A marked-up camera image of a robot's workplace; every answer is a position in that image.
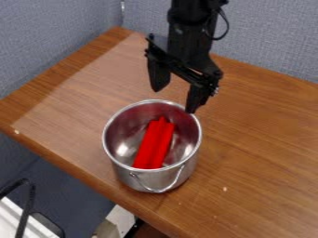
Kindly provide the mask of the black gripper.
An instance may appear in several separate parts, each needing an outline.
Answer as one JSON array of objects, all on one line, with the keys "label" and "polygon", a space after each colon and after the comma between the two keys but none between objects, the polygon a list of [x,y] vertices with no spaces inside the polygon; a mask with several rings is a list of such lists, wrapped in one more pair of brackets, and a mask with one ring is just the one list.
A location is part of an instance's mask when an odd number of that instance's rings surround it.
[{"label": "black gripper", "polygon": [[145,57],[148,61],[149,86],[159,92],[176,74],[190,84],[186,112],[194,113],[219,89],[222,70],[210,58],[212,43],[223,38],[215,36],[216,22],[199,25],[172,23],[168,36],[148,34]]}]

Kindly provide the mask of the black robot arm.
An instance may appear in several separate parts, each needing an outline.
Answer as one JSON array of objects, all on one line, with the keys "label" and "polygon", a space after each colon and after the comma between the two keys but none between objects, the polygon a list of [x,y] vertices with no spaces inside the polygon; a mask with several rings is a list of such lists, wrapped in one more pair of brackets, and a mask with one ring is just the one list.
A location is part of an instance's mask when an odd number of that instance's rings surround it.
[{"label": "black robot arm", "polygon": [[212,43],[228,33],[222,7],[228,0],[171,0],[168,37],[148,34],[145,57],[153,92],[170,84],[174,73],[190,84],[186,112],[194,113],[219,92],[223,72],[210,58]]}]

